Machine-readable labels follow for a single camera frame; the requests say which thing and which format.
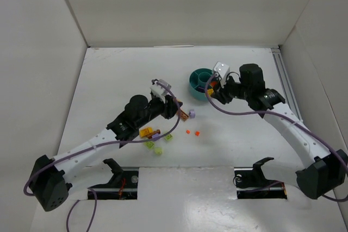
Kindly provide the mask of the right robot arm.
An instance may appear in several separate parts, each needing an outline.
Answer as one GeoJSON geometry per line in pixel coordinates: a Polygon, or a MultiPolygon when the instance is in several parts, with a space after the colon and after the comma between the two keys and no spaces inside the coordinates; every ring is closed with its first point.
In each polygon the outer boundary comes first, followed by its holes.
{"type": "Polygon", "coordinates": [[[255,162],[251,168],[234,171],[238,188],[256,192],[279,183],[296,186],[310,199],[324,197],[328,191],[344,183],[347,177],[347,154],[334,150],[313,134],[291,111],[284,97],[265,86],[263,71],[257,64],[239,68],[239,81],[231,76],[229,66],[217,62],[210,80],[217,80],[207,98],[222,104],[233,99],[247,102],[250,114],[257,114],[292,147],[301,160],[299,165],[270,164],[273,157],[255,162]]]}

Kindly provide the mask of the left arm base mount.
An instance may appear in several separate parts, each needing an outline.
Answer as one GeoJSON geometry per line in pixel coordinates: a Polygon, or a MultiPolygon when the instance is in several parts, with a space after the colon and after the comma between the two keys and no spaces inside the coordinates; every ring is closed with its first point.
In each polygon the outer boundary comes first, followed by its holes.
{"type": "Polygon", "coordinates": [[[100,200],[137,200],[138,198],[138,167],[121,167],[114,159],[103,160],[102,167],[112,175],[106,182],[96,184],[91,188],[100,200]]]}

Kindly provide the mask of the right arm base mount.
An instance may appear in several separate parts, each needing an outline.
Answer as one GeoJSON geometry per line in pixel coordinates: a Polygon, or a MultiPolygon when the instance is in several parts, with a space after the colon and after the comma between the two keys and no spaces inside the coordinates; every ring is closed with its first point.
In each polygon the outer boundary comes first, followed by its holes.
{"type": "Polygon", "coordinates": [[[255,162],[252,167],[235,167],[233,184],[237,199],[287,199],[283,183],[265,178],[261,167],[272,157],[255,162]]]}

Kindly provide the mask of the yellow lego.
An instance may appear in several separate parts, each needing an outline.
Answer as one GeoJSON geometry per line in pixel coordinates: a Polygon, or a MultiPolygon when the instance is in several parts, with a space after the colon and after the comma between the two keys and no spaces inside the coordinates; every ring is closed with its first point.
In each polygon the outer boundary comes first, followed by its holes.
{"type": "Polygon", "coordinates": [[[214,89],[213,88],[208,89],[207,93],[209,96],[211,96],[214,93],[214,89]]]}

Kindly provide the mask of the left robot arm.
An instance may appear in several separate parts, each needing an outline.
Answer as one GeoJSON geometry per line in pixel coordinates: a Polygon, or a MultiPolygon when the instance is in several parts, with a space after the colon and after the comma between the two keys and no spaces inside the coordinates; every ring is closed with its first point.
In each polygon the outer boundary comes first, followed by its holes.
{"type": "Polygon", "coordinates": [[[105,155],[128,143],[136,143],[139,131],[158,116],[166,120],[177,115],[183,103],[171,95],[133,96],[125,109],[105,129],[89,141],[65,153],[36,159],[23,192],[35,197],[42,208],[52,211],[77,191],[117,183],[123,173],[120,165],[105,155]]]}

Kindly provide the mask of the yellow orange lego brick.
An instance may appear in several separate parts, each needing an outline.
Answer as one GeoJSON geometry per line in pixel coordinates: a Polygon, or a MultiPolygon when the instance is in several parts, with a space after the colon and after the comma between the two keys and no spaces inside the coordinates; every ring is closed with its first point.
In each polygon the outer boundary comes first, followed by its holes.
{"type": "Polygon", "coordinates": [[[139,130],[139,137],[140,138],[147,137],[152,132],[153,132],[153,129],[151,127],[140,129],[139,130]]]}

